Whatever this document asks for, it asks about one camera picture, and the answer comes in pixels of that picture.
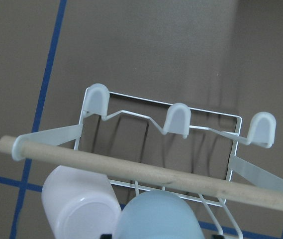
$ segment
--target black object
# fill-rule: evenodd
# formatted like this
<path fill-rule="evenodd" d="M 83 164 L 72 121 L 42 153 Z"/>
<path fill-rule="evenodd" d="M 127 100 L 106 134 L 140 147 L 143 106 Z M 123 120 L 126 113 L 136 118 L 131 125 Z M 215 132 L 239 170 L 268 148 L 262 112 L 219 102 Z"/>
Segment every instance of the black object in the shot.
<path fill-rule="evenodd" d="M 112 234 L 102 234 L 99 239 L 112 239 Z"/>
<path fill-rule="evenodd" d="M 212 235 L 211 239 L 224 239 L 222 235 Z"/>

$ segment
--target light blue container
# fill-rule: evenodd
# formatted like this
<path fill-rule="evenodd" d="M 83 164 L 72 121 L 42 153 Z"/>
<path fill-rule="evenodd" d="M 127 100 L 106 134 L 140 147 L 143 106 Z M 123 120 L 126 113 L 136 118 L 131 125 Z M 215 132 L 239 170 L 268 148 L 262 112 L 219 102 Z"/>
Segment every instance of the light blue container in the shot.
<path fill-rule="evenodd" d="M 204 239 L 189 205 L 166 191 L 145 192 L 122 211 L 114 239 Z"/>

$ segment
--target wooden rod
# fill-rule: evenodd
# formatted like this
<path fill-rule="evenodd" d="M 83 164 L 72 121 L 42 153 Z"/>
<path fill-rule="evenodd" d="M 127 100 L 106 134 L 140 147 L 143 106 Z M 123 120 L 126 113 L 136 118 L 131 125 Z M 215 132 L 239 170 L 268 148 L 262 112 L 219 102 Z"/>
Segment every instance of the wooden rod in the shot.
<path fill-rule="evenodd" d="M 0 152 L 11 154 L 15 139 L 3 136 Z M 283 211 L 283 193 L 279 191 L 32 141 L 22 143 L 21 154 L 43 162 Z"/>

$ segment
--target blue cup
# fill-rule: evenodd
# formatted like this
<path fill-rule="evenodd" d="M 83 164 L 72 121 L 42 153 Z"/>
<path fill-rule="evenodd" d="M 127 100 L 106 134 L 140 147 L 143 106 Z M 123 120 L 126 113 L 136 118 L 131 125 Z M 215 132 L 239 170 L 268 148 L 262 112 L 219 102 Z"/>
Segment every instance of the blue cup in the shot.
<path fill-rule="evenodd" d="M 122 211 L 114 239 L 204 239 L 189 205 L 173 193 L 156 190 L 131 200 Z"/>

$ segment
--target white cup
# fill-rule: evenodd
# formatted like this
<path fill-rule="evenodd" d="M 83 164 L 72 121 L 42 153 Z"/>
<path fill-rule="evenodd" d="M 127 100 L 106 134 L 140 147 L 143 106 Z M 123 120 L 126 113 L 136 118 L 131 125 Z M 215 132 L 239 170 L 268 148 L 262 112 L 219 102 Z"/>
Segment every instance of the white cup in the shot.
<path fill-rule="evenodd" d="M 42 203 L 56 239 L 112 234 L 121 213 L 106 175 L 65 166 L 47 177 Z"/>
<path fill-rule="evenodd" d="M 156 190 L 123 209 L 113 239 L 204 239 L 189 205 L 173 193 Z"/>

